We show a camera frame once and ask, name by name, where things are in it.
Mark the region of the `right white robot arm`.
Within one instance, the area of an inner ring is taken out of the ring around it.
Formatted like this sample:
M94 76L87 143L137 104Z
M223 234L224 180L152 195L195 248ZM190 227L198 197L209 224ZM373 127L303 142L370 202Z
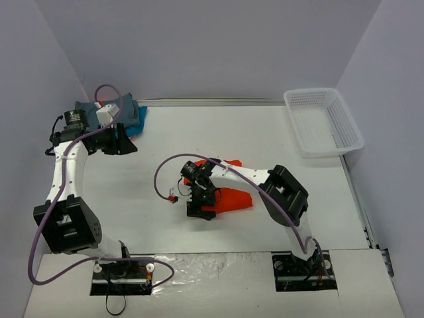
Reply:
M247 209L251 187L271 219L285 228L295 269L308 274L317 267L319 249L307 220L309 194L287 168L257 170L209 159L186 162L180 174L171 194L186 202L188 217L210 221L219 213Z

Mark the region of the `orange t shirt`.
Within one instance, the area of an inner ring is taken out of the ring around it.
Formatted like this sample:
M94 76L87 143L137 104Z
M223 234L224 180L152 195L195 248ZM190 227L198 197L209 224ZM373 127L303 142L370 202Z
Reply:
M206 160L197 162L188 161L181 170L184 185L195 184L201 189L215 186L210 180L212 170L216 165ZM228 187L218 187L221 189L222 198L216 204L217 215L220 213L248 209L253 206L252 197L249 193Z

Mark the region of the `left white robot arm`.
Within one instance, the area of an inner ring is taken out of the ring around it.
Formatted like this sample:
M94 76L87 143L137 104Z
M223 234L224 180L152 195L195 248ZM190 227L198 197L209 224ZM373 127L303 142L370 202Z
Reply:
M50 135L48 154L55 159L54 176L44 204L36 206L33 217L54 254L82 254L109 263L118 277L128 276L133 260L124 243L103 233L101 223L82 197L83 175L88 156L98 150L106 155L137 151L123 124L103 126L89 132L83 110L64 113L66 125Z

